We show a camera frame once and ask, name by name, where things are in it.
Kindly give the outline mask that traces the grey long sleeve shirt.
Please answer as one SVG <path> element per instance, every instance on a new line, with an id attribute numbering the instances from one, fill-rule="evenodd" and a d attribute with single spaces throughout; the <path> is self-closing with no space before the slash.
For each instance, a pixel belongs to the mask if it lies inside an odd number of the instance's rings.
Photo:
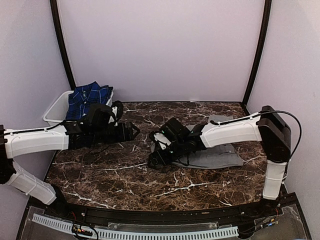
<path id="1" fill-rule="evenodd" d="M 175 166 L 190 169 L 216 170 L 229 167 L 241 167 L 244 161 L 232 144 L 222 144 L 207 150 L 200 150 L 183 156 L 172 163 Z"/>

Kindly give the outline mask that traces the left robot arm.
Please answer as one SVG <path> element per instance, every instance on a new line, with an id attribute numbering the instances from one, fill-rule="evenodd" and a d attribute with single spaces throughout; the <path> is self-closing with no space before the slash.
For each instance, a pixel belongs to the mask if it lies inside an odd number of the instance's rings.
<path id="1" fill-rule="evenodd" d="M 94 103 L 81 119 L 63 120 L 56 125 L 13 130 L 0 127 L 0 183 L 31 196 L 60 218 L 67 218 L 70 206 L 58 187 L 38 179 L 14 161 L 15 157 L 47 152 L 91 148 L 96 144 L 133 141 L 140 130 L 132 122 L 120 122 L 123 105 Z"/>

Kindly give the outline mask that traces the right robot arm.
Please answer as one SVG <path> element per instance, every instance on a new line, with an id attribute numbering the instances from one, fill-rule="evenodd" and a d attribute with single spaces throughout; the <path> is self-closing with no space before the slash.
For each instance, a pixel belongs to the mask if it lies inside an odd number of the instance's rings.
<path id="1" fill-rule="evenodd" d="M 298 128 L 299 119 L 290 112 L 275 110 L 265 105 L 253 114 L 225 121 L 210 120 L 192 127 L 183 125 L 171 118 L 159 130 L 150 133 L 154 150 L 149 154 L 147 165 L 161 169 L 183 157 L 204 152 L 223 145 L 259 143 L 267 161 L 262 191 L 263 200 L 255 205 L 255 213 L 266 217 L 275 208 L 274 201 L 279 197 L 281 186 L 287 178 L 288 166 L 301 142 L 299 136 L 292 146 L 291 127 L 281 117 L 293 118 Z"/>

